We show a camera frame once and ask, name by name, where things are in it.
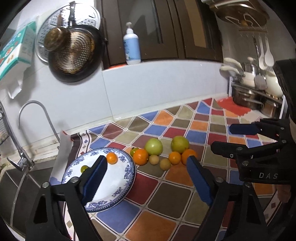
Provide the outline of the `brown round longan fruit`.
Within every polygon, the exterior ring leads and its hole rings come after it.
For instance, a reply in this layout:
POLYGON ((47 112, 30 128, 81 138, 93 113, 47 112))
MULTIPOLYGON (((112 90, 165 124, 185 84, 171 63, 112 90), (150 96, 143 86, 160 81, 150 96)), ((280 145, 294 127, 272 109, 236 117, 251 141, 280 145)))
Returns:
POLYGON ((159 157, 157 155, 149 156, 149 163, 151 165, 157 165, 159 163, 159 157))

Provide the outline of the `large orange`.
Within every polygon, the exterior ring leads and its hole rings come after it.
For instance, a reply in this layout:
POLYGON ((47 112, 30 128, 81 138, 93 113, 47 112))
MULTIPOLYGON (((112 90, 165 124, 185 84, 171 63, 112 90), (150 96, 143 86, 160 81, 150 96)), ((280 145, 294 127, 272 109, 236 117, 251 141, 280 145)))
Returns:
POLYGON ((148 162, 149 154, 145 149, 137 149, 132 158, 135 164, 143 166, 148 162))

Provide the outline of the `steel pots on rack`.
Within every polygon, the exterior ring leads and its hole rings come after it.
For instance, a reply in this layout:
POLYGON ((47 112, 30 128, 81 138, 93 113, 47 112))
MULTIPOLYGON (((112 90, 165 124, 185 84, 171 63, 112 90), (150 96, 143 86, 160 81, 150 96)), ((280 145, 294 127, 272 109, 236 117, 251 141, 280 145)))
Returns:
POLYGON ((233 101, 252 110, 258 110, 269 118, 279 118, 283 92, 274 70, 261 70, 252 57, 240 63, 225 58, 230 63, 235 76, 229 79, 229 90, 233 101))

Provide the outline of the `stainless steel sink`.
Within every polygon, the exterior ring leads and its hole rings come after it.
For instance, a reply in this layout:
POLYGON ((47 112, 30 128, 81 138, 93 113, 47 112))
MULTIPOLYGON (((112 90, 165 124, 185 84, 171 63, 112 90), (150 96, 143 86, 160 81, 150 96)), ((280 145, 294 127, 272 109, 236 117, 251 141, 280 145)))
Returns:
POLYGON ((49 181, 55 160, 36 163, 30 170, 3 171, 1 177, 1 217, 22 237, 41 185, 49 181))

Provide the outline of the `small green tomato on plate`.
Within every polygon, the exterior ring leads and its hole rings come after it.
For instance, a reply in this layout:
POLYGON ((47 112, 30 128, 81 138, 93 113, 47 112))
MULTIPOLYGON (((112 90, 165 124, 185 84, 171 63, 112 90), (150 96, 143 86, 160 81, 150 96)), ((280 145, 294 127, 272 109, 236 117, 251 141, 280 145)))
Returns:
POLYGON ((83 173, 86 169, 88 169, 89 167, 87 165, 83 165, 80 169, 81 173, 83 173))

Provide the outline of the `orange behind finger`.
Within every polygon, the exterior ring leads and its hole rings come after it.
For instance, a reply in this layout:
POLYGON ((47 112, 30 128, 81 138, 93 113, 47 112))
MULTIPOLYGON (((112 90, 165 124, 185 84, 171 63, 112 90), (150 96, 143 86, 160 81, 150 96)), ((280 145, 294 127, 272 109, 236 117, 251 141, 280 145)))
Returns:
POLYGON ((195 150, 193 149, 186 149, 184 152, 181 154, 182 158, 182 163, 186 166, 187 165, 187 159, 191 156, 194 156, 195 158, 198 157, 198 154, 195 150))

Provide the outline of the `yellow green pear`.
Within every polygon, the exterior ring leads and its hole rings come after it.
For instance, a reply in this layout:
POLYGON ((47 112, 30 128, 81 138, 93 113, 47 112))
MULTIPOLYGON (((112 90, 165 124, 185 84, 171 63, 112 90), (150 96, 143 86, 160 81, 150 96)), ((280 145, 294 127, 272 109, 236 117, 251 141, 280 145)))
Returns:
POLYGON ((189 146, 189 141, 183 136, 175 136, 171 141, 171 150, 180 154, 189 149, 189 146))

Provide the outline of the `small orange mandarin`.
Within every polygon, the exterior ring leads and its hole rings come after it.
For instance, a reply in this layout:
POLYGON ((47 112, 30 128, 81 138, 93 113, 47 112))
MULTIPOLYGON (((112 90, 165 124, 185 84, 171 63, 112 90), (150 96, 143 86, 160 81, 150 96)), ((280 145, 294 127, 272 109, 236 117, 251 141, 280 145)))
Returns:
POLYGON ((182 156, 179 152, 171 152, 168 156, 168 160, 172 165, 177 165, 182 161, 182 156))

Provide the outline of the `blue white porcelain plate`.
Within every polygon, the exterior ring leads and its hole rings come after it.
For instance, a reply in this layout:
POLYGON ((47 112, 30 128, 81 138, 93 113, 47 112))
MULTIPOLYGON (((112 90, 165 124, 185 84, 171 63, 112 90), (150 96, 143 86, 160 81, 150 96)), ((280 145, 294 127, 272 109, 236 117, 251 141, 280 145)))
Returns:
POLYGON ((136 166, 128 153, 118 148, 103 147, 91 150, 75 159, 65 170, 61 183, 67 183, 72 177, 82 175, 83 166, 91 167, 99 156, 114 153, 115 164, 107 164, 106 173, 92 201, 85 205, 87 212, 100 212, 110 209, 123 200, 133 186, 136 166))

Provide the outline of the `white ladles hanging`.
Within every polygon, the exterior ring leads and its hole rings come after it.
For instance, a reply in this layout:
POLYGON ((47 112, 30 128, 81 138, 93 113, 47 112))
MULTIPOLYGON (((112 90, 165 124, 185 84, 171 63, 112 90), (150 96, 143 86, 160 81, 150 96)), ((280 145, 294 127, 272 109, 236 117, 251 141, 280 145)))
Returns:
POLYGON ((261 70, 271 69, 274 66, 274 58, 270 50, 268 38, 267 36, 264 37, 265 49, 263 47, 263 40, 261 36, 258 36, 258 40, 259 40, 259 46, 260 46, 260 56, 258 60, 259 68, 261 70))

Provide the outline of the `colourful diamond pattern mat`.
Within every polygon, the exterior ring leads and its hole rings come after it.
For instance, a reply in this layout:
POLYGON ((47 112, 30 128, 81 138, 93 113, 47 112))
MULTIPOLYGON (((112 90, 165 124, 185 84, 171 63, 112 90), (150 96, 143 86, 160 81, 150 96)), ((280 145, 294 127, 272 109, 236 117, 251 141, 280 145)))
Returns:
POLYGON ((250 123, 261 117, 256 111, 237 105, 230 98, 208 98, 161 109, 96 126, 71 136, 68 162, 88 151, 109 147, 133 154, 149 140, 162 153, 137 166, 133 187, 113 208, 90 213, 90 219, 104 240, 192 240, 208 211, 196 192, 186 166, 173 142, 197 154, 201 164, 215 177, 239 184, 233 159, 212 153, 215 141, 258 147, 272 139, 262 135, 235 135, 234 123, 250 123))

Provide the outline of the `small orange on plate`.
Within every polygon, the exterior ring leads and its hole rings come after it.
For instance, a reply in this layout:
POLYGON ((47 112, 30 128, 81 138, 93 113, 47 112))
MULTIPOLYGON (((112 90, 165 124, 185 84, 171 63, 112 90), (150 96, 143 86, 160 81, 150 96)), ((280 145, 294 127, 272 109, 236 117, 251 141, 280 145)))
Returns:
POLYGON ((107 162, 111 165, 114 165, 118 162, 118 157, 115 153, 110 152, 106 155, 107 162))

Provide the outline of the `large green apple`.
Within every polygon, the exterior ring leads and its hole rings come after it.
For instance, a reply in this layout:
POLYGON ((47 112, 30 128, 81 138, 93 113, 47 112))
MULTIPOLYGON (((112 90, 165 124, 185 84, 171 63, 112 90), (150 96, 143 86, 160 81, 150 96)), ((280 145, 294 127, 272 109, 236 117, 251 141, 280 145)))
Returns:
POLYGON ((144 149, 148 152, 149 155, 159 156, 163 152, 163 144, 157 138, 150 138, 146 142, 144 149))

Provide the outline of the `thin curved steel faucet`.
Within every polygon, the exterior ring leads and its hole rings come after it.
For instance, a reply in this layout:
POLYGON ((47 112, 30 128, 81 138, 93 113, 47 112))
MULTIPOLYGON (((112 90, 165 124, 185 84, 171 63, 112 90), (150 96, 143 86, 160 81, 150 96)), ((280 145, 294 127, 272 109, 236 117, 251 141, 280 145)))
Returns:
POLYGON ((27 101, 19 110, 17 127, 27 145, 55 140, 60 143, 57 132, 46 107, 37 100, 27 101))

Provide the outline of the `white blue pump bottle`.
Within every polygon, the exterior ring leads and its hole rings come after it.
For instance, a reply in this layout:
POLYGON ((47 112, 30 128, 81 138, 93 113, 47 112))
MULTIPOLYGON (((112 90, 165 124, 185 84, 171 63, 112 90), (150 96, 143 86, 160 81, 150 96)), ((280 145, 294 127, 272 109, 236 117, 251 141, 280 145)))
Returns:
POLYGON ((126 23, 126 34, 123 36, 123 45, 127 65, 141 63, 139 39, 132 29, 131 22, 126 23))

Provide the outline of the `black frying pan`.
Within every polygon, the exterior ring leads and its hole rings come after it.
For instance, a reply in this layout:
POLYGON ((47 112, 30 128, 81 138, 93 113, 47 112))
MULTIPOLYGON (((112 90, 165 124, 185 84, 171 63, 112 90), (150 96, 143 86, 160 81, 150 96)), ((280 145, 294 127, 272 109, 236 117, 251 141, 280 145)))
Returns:
POLYGON ((49 69, 62 82, 78 82, 91 75, 100 65, 106 41, 99 29, 78 25, 74 17, 75 2, 70 3, 67 29, 70 39, 60 49, 49 52, 49 69))

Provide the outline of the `teal white paper box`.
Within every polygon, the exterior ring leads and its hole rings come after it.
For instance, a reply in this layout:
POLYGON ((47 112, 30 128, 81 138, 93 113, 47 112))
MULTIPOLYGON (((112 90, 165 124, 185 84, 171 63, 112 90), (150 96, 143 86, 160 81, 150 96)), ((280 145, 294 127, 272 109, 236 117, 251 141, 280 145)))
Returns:
POLYGON ((1 50, 1 80, 11 73, 23 73, 31 66, 36 38, 36 22, 19 29, 1 50))

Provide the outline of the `brass pot lid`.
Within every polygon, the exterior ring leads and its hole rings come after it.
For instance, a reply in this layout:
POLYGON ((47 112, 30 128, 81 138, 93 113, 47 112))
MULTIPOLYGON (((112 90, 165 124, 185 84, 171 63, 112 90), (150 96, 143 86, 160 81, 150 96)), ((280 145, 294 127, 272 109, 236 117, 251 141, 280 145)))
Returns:
POLYGON ((70 39, 70 31, 64 27, 51 29, 44 38, 44 46, 49 52, 56 51, 63 47, 70 39))

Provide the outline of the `perforated steel steamer tray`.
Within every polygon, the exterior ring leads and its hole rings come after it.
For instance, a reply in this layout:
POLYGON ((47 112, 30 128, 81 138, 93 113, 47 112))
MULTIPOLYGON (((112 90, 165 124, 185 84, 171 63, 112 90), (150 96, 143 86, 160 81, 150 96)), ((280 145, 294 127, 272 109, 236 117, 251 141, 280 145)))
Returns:
MULTIPOLYGON (((62 27, 67 28, 70 16, 70 4, 63 6, 53 12, 43 22, 37 31, 35 39, 35 51, 37 56, 44 63, 48 63, 49 52, 45 48, 44 39, 46 34, 53 28, 57 27, 58 17, 62 17, 62 27)), ((83 3, 75 3, 74 11, 75 22, 78 25, 91 25, 97 29, 100 28, 101 16, 99 11, 94 7, 83 3)))

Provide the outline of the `dark wooden window frame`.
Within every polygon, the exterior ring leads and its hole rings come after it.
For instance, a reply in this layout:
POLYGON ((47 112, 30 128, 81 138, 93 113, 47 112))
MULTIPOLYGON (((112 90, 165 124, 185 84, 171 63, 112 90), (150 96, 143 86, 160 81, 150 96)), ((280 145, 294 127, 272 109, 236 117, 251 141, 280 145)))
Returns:
POLYGON ((222 62, 215 14, 201 1, 96 1, 107 39, 105 69, 125 63, 126 23, 139 38, 143 61, 197 59, 222 62))

